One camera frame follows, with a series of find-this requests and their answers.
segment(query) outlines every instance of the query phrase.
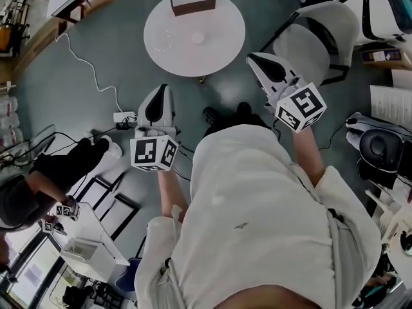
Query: white shirt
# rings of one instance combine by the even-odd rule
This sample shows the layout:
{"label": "white shirt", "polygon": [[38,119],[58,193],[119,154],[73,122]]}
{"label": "white shirt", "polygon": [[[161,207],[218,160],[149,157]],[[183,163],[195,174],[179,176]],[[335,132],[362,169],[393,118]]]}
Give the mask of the white shirt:
{"label": "white shirt", "polygon": [[204,138],[177,244],[171,219],[155,218],[148,226],[136,275],[139,305],[151,308],[147,284],[171,256],[188,308],[214,308],[259,285],[283,286],[323,309],[335,308],[326,207],[301,185],[291,163],[263,127],[240,125]]}

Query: gray floor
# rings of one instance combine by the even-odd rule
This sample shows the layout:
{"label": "gray floor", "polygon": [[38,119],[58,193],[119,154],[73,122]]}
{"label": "gray floor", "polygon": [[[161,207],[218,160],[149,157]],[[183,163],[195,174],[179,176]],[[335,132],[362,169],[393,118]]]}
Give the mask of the gray floor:
{"label": "gray floor", "polygon": [[[178,137],[186,147],[195,149],[207,125],[202,120],[204,107],[214,106],[223,113],[235,110],[246,101],[254,111],[271,124],[273,120],[263,109],[264,93],[258,88],[245,64],[248,53],[257,51],[273,32],[297,7],[296,0],[232,0],[240,9],[246,23],[246,40],[236,60],[207,78],[204,85],[194,79],[178,77],[161,70],[148,56],[143,43],[145,20],[161,0],[118,0],[98,10],[78,25],[70,28],[72,48],[81,57],[96,66],[100,86],[114,85],[124,111],[137,111],[144,97],[161,83],[169,84],[174,92],[176,124],[182,130]],[[314,125],[320,147],[328,145],[332,133],[354,111],[370,113],[370,84],[382,84],[384,72],[365,68],[360,54],[354,54],[353,68],[345,82],[320,88],[328,105],[322,119]],[[91,70],[76,61],[68,50],[66,38],[47,47],[27,68],[17,82],[19,114],[27,137],[48,124],[59,131],[80,139],[89,129],[105,131],[113,127],[116,105],[112,91],[98,93]],[[281,143],[292,151],[290,132],[283,126]],[[345,140],[345,130],[333,139],[332,147],[323,151],[323,157],[342,173],[344,179],[367,203],[365,184],[359,179],[356,161],[359,154]],[[129,139],[133,131],[115,131],[110,135],[122,146],[121,160],[105,157],[96,172],[109,180],[128,170],[120,191],[137,201],[142,210],[131,222],[130,232],[118,239],[119,247],[129,250],[125,256],[134,256],[145,235],[146,223],[160,212],[160,199],[155,174],[130,167]],[[69,144],[59,136],[52,149]],[[182,155],[176,157],[176,167],[185,176],[191,175],[191,161]],[[181,180],[189,195],[189,182]]]}

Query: white chair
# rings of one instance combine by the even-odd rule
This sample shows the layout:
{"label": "white chair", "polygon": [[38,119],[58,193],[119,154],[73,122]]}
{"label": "white chair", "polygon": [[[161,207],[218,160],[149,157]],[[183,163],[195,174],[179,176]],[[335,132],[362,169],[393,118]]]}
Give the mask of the white chair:
{"label": "white chair", "polygon": [[[320,23],[333,37],[339,54],[338,64],[330,63],[328,50],[313,32],[294,24],[302,17]],[[313,82],[315,86],[331,84],[346,78],[358,33],[359,23],[355,14],[343,3],[327,1],[296,10],[260,52],[273,43],[275,55],[288,60],[305,81]],[[325,80],[329,69],[342,71],[342,75]]]}

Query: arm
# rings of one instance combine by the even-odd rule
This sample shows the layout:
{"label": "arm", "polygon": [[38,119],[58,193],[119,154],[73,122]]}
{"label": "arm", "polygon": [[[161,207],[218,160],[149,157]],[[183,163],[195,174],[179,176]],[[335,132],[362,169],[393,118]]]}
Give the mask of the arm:
{"label": "arm", "polygon": [[62,204],[69,201],[67,196],[47,176],[43,175],[39,171],[34,171],[27,176],[26,183],[33,194],[43,192]]}
{"label": "arm", "polygon": [[173,170],[159,172],[158,179],[162,201],[162,216],[171,218],[173,205],[177,205],[182,209],[179,221],[180,223],[183,223],[183,219],[185,218],[186,211],[189,207],[187,206],[183,192],[180,189],[176,173]]}
{"label": "arm", "polygon": [[303,168],[315,187],[325,172],[325,166],[317,148],[314,134],[310,127],[307,127],[298,134],[293,133],[293,137],[297,163]]}

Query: plastic container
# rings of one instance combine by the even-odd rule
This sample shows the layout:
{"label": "plastic container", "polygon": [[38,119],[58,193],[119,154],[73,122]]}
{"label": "plastic container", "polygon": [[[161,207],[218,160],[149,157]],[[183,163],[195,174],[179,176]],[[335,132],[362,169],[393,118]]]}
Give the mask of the plastic container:
{"label": "plastic container", "polygon": [[10,116],[18,108],[17,99],[14,96],[0,99],[0,115]]}
{"label": "plastic container", "polygon": [[4,151],[20,144],[23,140],[23,133],[19,128],[2,130],[0,133],[0,151]]}
{"label": "plastic container", "polygon": [[12,113],[10,116],[0,117],[0,128],[10,129],[17,128],[20,125],[19,115],[17,113]]}

